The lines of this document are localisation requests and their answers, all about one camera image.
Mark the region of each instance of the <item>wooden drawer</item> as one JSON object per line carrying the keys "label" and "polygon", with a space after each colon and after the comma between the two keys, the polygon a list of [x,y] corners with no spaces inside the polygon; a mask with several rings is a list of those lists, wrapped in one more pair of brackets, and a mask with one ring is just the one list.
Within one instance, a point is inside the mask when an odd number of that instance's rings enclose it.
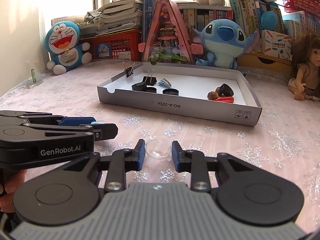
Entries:
{"label": "wooden drawer", "polygon": [[291,74],[291,62],[283,59],[266,56],[260,53],[251,52],[243,54],[237,59],[238,66],[253,67],[272,70],[275,72]]}

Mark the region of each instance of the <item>gray ribbed panel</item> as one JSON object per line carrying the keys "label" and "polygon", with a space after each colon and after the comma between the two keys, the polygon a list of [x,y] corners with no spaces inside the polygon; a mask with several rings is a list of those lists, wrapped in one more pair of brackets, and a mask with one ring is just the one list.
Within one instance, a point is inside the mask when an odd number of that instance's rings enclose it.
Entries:
{"label": "gray ribbed panel", "polygon": [[294,223],[257,228],[225,215],[207,193],[178,183],[131,183],[108,193],[86,218],[62,227],[21,223],[17,240],[296,240],[305,233]]}

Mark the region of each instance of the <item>finger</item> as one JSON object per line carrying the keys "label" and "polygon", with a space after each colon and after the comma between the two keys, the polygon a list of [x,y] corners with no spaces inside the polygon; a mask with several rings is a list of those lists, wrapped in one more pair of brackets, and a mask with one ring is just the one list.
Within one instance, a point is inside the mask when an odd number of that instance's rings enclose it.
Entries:
{"label": "finger", "polygon": [[10,180],[4,185],[5,191],[9,194],[15,192],[18,187],[24,183],[25,170],[20,170],[14,174]]}
{"label": "finger", "polygon": [[0,211],[4,213],[13,213],[13,203],[12,203],[13,193],[6,194],[0,197]]}

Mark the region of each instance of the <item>doll's dress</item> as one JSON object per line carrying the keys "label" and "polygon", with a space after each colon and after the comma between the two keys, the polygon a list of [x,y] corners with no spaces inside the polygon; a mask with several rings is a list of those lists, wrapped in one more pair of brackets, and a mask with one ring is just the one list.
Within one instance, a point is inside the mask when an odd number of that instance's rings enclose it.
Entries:
{"label": "doll's dress", "polygon": [[[320,78],[318,75],[318,68],[315,67],[311,62],[308,63],[300,63],[298,64],[298,69],[301,68],[303,70],[303,78],[301,83],[306,84],[304,86],[304,92],[302,93],[306,99],[313,99],[315,101],[320,101],[314,91],[320,82]],[[291,78],[288,83],[289,87],[297,88],[296,79]]]}

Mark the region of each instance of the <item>open red mouth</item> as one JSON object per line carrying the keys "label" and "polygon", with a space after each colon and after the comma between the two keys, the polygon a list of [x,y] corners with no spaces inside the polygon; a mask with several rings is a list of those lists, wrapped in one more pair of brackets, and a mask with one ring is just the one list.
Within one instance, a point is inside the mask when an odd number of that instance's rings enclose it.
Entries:
{"label": "open red mouth", "polygon": [[57,40],[56,42],[53,43],[53,46],[55,46],[58,49],[61,49],[61,47],[66,48],[71,43],[72,36],[73,35],[66,36],[60,40]]}

